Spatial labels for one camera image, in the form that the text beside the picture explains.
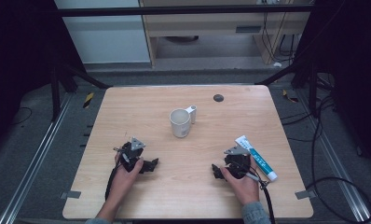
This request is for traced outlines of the white and teal toothpaste tube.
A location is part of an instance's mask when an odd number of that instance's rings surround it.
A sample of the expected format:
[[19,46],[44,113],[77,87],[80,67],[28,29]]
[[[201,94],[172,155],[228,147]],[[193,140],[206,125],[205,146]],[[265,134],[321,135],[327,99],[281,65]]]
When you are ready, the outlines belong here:
[[257,166],[266,175],[270,181],[275,181],[278,176],[270,167],[267,161],[255,150],[245,135],[238,137],[235,142],[242,148],[246,149],[254,158]]

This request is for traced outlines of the yellow and black tape strip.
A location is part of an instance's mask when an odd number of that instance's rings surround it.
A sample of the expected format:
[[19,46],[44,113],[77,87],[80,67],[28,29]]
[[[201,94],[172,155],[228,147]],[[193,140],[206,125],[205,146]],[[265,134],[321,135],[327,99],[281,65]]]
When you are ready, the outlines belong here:
[[295,90],[283,90],[282,96],[290,102],[298,103],[298,97]]
[[84,104],[83,104],[83,108],[88,108],[89,107],[93,96],[94,96],[94,92],[89,92],[87,94],[86,99],[85,99]]

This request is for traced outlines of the black horizontal frame bar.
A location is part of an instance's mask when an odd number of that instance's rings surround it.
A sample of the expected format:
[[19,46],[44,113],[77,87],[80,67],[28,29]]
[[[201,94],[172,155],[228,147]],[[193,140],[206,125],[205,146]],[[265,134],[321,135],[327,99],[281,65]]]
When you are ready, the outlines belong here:
[[61,17],[92,16],[137,16],[175,14],[218,14],[218,13],[266,13],[266,12],[309,12],[315,8],[303,5],[229,5],[229,6],[179,6],[179,7],[114,7],[57,9]]

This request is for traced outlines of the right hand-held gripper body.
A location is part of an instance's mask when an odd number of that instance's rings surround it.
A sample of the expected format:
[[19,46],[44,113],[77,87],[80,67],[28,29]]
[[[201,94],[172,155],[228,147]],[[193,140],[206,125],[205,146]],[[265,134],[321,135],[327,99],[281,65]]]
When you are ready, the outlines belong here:
[[242,179],[250,173],[250,152],[240,146],[224,151],[227,171],[236,179]]

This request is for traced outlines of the light wooden desk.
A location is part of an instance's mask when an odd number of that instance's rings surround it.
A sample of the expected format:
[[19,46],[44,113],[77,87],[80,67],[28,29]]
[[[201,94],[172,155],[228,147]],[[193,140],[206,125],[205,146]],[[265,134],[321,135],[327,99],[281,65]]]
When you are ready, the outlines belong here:
[[[142,7],[301,5],[309,0],[138,0]],[[303,33],[308,12],[144,15],[150,58],[165,36],[234,35],[254,37],[264,63],[272,63],[285,35]]]

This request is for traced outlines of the person's right hand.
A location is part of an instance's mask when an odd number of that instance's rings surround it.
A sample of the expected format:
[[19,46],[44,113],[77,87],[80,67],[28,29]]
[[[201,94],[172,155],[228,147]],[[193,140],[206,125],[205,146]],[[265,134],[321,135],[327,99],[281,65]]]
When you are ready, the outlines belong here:
[[257,181],[247,176],[237,179],[225,167],[221,167],[220,170],[229,186],[233,189],[234,194],[241,205],[256,203],[259,201],[259,188]]

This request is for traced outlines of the aluminium floor rail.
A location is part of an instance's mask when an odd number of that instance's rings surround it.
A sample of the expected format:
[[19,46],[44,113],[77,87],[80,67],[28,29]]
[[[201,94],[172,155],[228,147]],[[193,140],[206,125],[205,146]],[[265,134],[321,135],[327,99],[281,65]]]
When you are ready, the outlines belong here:
[[[323,130],[323,126],[320,123],[321,120],[313,116],[311,116],[309,120],[317,131],[316,140],[319,142],[320,148],[323,151],[323,154],[326,157],[335,177],[350,182],[351,178],[345,169],[345,166],[339,160],[330,141],[328,140],[328,137]],[[370,218],[368,224],[371,224],[371,209],[369,209],[371,204],[367,205],[362,197],[361,192],[348,182],[345,183],[344,181],[340,180],[339,186],[348,205],[350,206],[350,210],[357,221],[366,221],[368,218]]]
[[22,205],[34,183],[35,177],[40,170],[40,167],[49,152],[52,142],[62,125],[62,121],[68,110],[69,104],[73,99],[72,93],[66,93],[63,101],[60,104],[60,112],[57,117],[49,124],[39,147],[37,148],[26,172],[24,173],[21,182],[19,183],[15,193],[13,194],[6,209],[0,216],[0,224],[13,224]]

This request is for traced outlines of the white cabinet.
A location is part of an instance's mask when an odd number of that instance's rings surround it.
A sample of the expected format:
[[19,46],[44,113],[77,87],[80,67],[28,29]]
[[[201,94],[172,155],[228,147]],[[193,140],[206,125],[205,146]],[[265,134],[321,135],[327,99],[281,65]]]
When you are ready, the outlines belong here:
[[[54,0],[58,9],[139,7],[138,0]],[[149,63],[141,16],[64,17],[84,64]]]

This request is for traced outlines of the white cup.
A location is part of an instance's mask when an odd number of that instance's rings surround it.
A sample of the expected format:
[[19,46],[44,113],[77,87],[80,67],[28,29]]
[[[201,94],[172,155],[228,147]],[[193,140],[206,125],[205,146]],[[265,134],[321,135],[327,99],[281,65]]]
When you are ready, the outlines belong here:
[[178,138],[186,137],[191,129],[191,125],[196,122],[197,107],[191,105],[188,108],[174,109],[170,116],[172,134]]

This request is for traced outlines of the black metal stand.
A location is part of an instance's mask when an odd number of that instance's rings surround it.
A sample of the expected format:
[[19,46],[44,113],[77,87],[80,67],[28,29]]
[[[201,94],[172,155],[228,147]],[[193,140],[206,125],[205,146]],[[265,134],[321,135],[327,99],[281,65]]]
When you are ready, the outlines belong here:
[[298,89],[306,83],[309,84],[309,110],[314,117],[317,117],[317,65],[313,60],[295,60],[291,65],[283,68],[278,73],[262,81],[256,82],[256,85],[268,86],[274,81],[294,73],[291,85]]
[[78,88],[73,76],[80,77],[99,89],[108,89],[110,85],[89,76],[85,71],[81,71],[66,63],[54,63],[50,67],[50,85],[52,99],[52,121],[55,121],[61,113],[60,85],[66,92],[75,92]]

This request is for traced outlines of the grey tape strip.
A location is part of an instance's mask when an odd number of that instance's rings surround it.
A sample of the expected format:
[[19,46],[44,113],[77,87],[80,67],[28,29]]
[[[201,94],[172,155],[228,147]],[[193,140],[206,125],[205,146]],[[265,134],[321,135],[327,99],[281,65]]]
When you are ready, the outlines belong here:
[[80,195],[81,195],[80,191],[69,190],[66,192],[62,192],[60,198],[61,199],[68,199],[68,198],[78,199]]
[[306,199],[306,198],[315,198],[317,196],[317,193],[312,190],[302,190],[295,193],[295,196],[298,200]]

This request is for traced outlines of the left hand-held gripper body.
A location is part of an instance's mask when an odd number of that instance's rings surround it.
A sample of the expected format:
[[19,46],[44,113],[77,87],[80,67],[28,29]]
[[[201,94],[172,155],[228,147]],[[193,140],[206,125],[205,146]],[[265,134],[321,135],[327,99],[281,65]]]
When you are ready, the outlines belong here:
[[125,143],[122,147],[115,147],[115,151],[119,153],[116,161],[116,167],[122,165],[128,172],[131,172],[140,159],[144,151],[145,144],[135,137]]

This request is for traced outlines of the person's left hand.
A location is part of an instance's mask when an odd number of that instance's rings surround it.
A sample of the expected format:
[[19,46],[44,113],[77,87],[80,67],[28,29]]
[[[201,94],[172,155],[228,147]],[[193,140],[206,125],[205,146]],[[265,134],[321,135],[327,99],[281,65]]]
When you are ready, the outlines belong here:
[[121,204],[123,199],[126,197],[134,182],[137,179],[144,165],[144,158],[141,157],[134,165],[133,169],[128,172],[122,165],[117,167],[116,174],[113,178],[110,192],[107,198],[108,202],[114,202],[115,204]]

